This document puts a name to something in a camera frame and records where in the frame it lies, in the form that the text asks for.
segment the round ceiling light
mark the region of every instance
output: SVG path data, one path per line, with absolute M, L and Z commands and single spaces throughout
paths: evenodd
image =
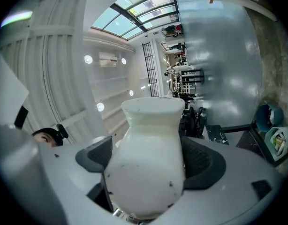
M 85 61 L 85 63 L 90 64 L 90 63 L 93 62 L 93 58 L 91 56 L 89 56 L 89 55 L 85 55 L 84 61 Z
M 97 109 L 98 111 L 102 112 L 104 110 L 105 106 L 103 105 L 103 103 L 98 103 L 97 104 Z

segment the air conditioner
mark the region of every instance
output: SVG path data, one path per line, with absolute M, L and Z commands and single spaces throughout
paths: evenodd
M 99 52 L 99 64 L 101 67 L 115 67 L 118 59 L 115 54 L 108 52 Z

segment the white cylindrical part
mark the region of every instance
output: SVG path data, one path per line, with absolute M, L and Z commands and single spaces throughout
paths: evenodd
M 130 128 L 106 170 L 111 200 L 128 215 L 153 219 L 182 195 L 184 163 L 178 126 L 185 103 L 179 98 L 125 101 Z

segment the blue container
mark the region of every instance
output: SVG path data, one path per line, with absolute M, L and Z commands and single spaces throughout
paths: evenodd
M 270 112 L 269 109 L 274 112 L 273 124 L 270 123 Z M 272 127 L 277 127 L 281 125 L 284 119 L 283 111 L 275 105 L 264 104 L 258 107 L 256 113 L 256 124 L 261 132 L 268 132 Z

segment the shelf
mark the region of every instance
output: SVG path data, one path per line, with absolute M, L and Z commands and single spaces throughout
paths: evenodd
M 90 84 L 110 82 L 110 81 L 119 80 L 119 79 L 128 79 L 128 77 L 112 77 L 112 78 L 106 78 L 106 79 L 99 79 L 99 80 L 95 80 L 93 82 L 90 82 Z
M 110 116 L 114 115 L 115 113 L 119 112 L 121 110 L 121 106 L 115 108 L 114 110 L 110 111 L 109 113 L 107 113 L 105 116 L 102 117 L 102 120 L 105 120 L 107 118 L 109 118 Z
M 108 133 L 109 133 L 109 134 L 114 133 L 114 132 L 117 131 L 120 127 L 122 127 L 126 122 L 127 122 L 126 118 L 123 119 L 123 120 L 122 120 L 121 122 L 119 122 L 115 127 L 113 127 L 113 129 L 110 130 Z
M 127 92 L 127 91 L 128 91 L 128 89 L 124 89 L 124 90 L 122 90 L 122 91 L 116 92 L 116 93 L 111 94 L 111 95 L 109 95 L 109 96 L 105 96 L 105 97 L 99 99 L 99 102 L 108 100 L 108 99 L 110 99 L 110 98 L 113 98 L 113 97 L 115 97 L 115 96 L 117 96 L 117 95 L 120 95 L 120 94 L 122 94 L 122 93 L 125 93 L 125 92 Z

